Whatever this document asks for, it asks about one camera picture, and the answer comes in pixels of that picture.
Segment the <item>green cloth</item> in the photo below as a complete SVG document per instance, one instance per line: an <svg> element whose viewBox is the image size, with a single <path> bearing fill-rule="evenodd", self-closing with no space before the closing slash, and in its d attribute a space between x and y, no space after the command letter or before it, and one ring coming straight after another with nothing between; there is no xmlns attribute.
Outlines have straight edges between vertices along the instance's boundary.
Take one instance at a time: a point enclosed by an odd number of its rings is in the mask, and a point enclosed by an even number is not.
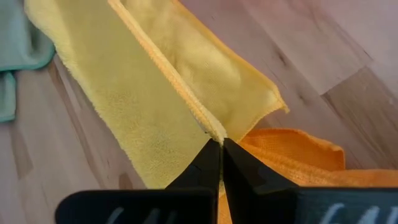
<svg viewBox="0 0 398 224"><path fill-rule="evenodd" d="M25 15L23 1L0 0L0 122L14 119L16 110L16 83L9 71L41 68L54 53L51 40Z"/></svg>
<svg viewBox="0 0 398 224"><path fill-rule="evenodd" d="M16 82L11 72L0 73L0 122L15 118Z"/></svg>

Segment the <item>yellow towel fold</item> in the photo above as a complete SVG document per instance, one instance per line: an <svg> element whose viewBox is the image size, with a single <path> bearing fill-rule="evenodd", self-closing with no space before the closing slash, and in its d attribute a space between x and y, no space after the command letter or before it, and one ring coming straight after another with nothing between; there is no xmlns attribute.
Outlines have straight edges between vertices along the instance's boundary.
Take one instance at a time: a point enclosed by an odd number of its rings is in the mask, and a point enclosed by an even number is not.
<svg viewBox="0 0 398 224"><path fill-rule="evenodd" d="M285 107L275 85L171 0L25 0L32 22L150 188L209 139L241 139Z"/></svg>

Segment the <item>cloth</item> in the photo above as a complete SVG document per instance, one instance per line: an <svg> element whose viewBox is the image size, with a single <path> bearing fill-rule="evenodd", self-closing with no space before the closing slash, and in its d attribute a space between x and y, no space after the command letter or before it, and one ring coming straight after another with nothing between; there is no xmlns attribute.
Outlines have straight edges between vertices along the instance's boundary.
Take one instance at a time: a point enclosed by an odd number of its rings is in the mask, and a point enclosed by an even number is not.
<svg viewBox="0 0 398 224"><path fill-rule="evenodd" d="M241 139L285 108L275 85L171 0L25 0L149 188L210 136Z"/></svg>
<svg viewBox="0 0 398 224"><path fill-rule="evenodd" d="M9 71L43 67L55 49L28 20L22 1L0 0L0 30L0 122L4 122L13 120L16 110L16 82Z"/></svg>
<svg viewBox="0 0 398 224"><path fill-rule="evenodd" d="M15 118L16 82L11 72L0 73L0 123Z"/></svg>
<svg viewBox="0 0 398 224"><path fill-rule="evenodd" d="M239 143L265 165L306 187L397 187L396 170L346 170L344 151L294 129L257 129ZM219 199L218 223L230 224L226 195Z"/></svg>

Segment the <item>wooden floor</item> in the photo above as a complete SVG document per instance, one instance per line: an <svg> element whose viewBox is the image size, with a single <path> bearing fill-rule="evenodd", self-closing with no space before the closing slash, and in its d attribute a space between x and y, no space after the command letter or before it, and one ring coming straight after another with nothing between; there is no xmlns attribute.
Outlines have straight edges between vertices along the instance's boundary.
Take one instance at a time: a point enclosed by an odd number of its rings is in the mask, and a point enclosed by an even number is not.
<svg viewBox="0 0 398 224"><path fill-rule="evenodd" d="M395 0L183 0L279 87L299 128L346 149L349 168L398 168ZM17 119L0 124L0 224L52 223L66 195L139 189L140 178L58 57L16 73Z"/></svg>

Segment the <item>orange towel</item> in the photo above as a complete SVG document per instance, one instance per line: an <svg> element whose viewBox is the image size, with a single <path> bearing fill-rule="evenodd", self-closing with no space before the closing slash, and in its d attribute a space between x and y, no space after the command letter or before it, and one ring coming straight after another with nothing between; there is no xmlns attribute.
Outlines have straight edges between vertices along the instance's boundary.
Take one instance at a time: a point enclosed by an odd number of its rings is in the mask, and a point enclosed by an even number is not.
<svg viewBox="0 0 398 224"><path fill-rule="evenodd" d="M301 186L396 187L396 170L346 170L344 151L294 129L258 129L239 143L279 174ZM219 199L218 223L232 223L226 195Z"/></svg>

